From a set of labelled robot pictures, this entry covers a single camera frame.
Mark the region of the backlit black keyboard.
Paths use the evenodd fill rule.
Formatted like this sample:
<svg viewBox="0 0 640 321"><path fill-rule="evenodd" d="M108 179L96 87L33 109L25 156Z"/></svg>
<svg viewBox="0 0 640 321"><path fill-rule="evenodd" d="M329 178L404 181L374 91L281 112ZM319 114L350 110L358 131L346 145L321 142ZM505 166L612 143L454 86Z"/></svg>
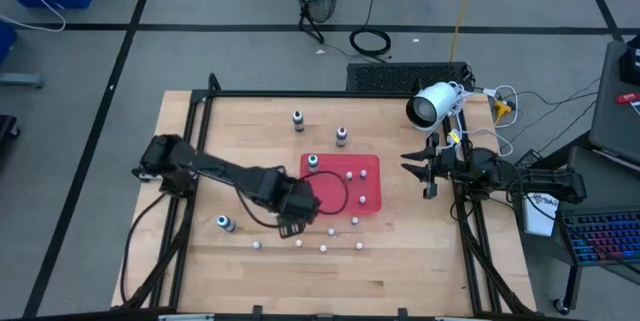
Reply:
<svg viewBox="0 0 640 321"><path fill-rule="evenodd" d="M640 206L564 210L558 221L577 266L640 264Z"/></svg>

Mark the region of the black caster base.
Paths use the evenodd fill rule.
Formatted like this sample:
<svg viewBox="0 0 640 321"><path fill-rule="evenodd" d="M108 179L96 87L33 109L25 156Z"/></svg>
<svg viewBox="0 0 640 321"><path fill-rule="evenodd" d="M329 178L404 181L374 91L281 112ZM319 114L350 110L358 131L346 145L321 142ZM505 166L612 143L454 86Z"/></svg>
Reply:
<svg viewBox="0 0 640 321"><path fill-rule="evenodd" d="M21 130L17 126L17 118L11 115L0 115L0 147L17 138Z"/></svg>

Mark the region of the dark grey desk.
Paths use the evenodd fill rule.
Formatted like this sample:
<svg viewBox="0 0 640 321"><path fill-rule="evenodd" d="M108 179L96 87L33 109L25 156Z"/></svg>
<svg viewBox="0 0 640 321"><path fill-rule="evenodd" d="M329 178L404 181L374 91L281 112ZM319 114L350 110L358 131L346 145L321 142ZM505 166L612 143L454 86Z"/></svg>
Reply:
<svg viewBox="0 0 640 321"><path fill-rule="evenodd" d="M621 95L640 93L640 85L620 77L619 59L626 49L621 41L607 44L589 139L594 146L640 166L640 114L628 103L616 102Z"/></svg>

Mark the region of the black metal table frame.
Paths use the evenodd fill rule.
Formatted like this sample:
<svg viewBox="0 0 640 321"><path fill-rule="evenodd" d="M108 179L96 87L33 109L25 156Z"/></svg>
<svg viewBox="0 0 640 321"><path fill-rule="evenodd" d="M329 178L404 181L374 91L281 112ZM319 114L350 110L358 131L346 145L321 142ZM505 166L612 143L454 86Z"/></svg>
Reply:
<svg viewBox="0 0 640 321"><path fill-rule="evenodd" d="M405 104L400 94L221 90L206 103L198 91L166 92L158 132L208 118L206 150L241 165L284 165L296 173L303 153L333 151L335 131L345 126L348 151L380 159L383 200L377 214L357 225L345 215L317 219L298 248L270 228L265 212L243 207L230 187L204 180L185 261L169 265L160 304L217 320L248 320L259 307L263 321L506 311L506 301L463 247L452 184L440 181L437 196L426 200L423 184L401 167L402 154L425 144ZM303 113L303 132L294 130L295 111ZM218 226L220 215L235 222L234 232ZM254 249L254 241L262 247ZM356 249L357 242L364 248Z"/></svg>

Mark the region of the grey rolling cart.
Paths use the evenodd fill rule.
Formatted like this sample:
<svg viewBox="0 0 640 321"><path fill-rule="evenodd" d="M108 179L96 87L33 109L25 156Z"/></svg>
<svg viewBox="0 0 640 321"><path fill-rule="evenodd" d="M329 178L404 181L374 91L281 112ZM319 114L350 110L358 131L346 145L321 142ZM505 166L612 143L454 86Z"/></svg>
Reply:
<svg viewBox="0 0 640 321"><path fill-rule="evenodd" d="M615 207L640 208L640 173L592 151L574 148L569 166L584 178L587 198L574 205L561 203L562 211L594 211ZM570 266L566 290L562 298L553 299L555 311L566 315L574 309L584 266L577 266L565 245L560 229L555 226L550 237L522 233L523 243L538 254L546 255Z"/></svg>

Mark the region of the red plastic tray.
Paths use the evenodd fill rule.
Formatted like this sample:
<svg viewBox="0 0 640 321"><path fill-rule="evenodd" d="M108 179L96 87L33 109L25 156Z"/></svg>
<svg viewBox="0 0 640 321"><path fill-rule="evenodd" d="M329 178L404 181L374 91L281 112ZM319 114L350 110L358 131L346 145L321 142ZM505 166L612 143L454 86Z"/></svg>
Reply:
<svg viewBox="0 0 640 321"><path fill-rule="evenodd" d="M299 176L310 182L314 195L320 200L320 210L325 213L371 215L382 208L380 160L373 154L320 153L319 169L311 173L307 158L311 153L300 157ZM367 176L360 176L361 170ZM346 173L352 172L351 180ZM367 201L359 203L360 196Z"/></svg>

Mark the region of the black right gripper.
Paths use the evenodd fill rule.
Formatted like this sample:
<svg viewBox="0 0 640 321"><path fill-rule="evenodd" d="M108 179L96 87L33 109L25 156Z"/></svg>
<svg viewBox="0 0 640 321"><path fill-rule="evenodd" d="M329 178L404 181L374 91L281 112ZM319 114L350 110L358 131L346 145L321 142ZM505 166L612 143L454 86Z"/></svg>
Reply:
<svg viewBox="0 0 640 321"><path fill-rule="evenodd" d="M448 178L449 173L456 163L456 152L453 145L439 147L439 135L431 134L426 140L426 147L418 152L404 153L403 159L413 161L427 160L426 166L418 166L402 163L401 167L418 178L420 182L425 182L423 191L424 199L433 199L437 196L436 177Z"/></svg>

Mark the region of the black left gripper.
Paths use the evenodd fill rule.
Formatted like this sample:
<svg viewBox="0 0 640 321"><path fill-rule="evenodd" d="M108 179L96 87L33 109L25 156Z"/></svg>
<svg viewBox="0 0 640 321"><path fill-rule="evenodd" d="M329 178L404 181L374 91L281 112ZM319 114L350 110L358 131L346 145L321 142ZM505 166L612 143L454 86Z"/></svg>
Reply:
<svg viewBox="0 0 640 321"><path fill-rule="evenodd" d="M311 184L302 179L283 177L272 197L272 211L277 214L278 232L282 239L302 234L319 213L320 200Z"/></svg>

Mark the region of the white desk lamp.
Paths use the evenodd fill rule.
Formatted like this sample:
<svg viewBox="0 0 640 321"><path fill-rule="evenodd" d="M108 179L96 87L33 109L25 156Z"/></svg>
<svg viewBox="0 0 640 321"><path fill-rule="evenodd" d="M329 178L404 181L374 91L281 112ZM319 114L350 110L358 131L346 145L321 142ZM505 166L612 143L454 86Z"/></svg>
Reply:
<svg viewBox="0 0 640 321"><path fill-rule="evenodd" d="M445 117L458 110L464 88L456 82L438 82L411 97L405 107L411 124L424 132L434 131Z"/></svg>

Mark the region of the grey cart base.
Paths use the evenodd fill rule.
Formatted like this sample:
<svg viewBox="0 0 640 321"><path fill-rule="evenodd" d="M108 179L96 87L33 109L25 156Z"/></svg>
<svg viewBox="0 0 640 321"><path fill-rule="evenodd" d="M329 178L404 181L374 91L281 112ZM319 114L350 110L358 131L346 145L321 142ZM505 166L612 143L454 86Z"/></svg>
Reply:
<svg viewBox="0 0 640 321"><path fill-rule="evenodd" d="M0 86L25 86L43 88L44 79L39 75L23 73L0 73Z"/></svg>

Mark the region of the black perforated computer case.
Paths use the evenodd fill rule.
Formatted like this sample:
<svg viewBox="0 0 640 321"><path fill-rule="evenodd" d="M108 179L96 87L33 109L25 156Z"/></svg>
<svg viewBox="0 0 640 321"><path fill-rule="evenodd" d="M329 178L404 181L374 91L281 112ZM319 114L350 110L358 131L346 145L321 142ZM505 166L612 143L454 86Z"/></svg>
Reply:
<svg viewBox="0 0 640 321"><path fill-rule="evenodd" d="M475 87L475 76L465 62L350 63L347 87L353 92L417 93L438 82L455 81L466 90Z"/></svg>

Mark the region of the black box device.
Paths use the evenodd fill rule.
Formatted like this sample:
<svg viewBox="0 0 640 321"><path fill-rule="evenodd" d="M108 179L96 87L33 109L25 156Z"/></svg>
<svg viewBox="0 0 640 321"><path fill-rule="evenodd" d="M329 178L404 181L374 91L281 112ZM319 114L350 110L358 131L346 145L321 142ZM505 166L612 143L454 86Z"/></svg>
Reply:
<svg viewBox="0 0 640 321"><path fill-rule="evenodd" d="M640 86L640 34L627 43L619 58L619 67L623 82Z"/></svg>

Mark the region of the white box with writing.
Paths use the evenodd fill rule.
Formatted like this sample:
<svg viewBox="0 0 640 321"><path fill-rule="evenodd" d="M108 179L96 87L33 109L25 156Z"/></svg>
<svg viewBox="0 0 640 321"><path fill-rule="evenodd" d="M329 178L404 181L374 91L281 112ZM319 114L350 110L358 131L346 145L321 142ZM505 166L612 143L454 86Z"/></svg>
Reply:
<svg viewBox="0 0 640 321"><path fill-rule="evenodd" d="M559 200L546 193L527 193L522 200L527 234L551 237Z"/></svg>

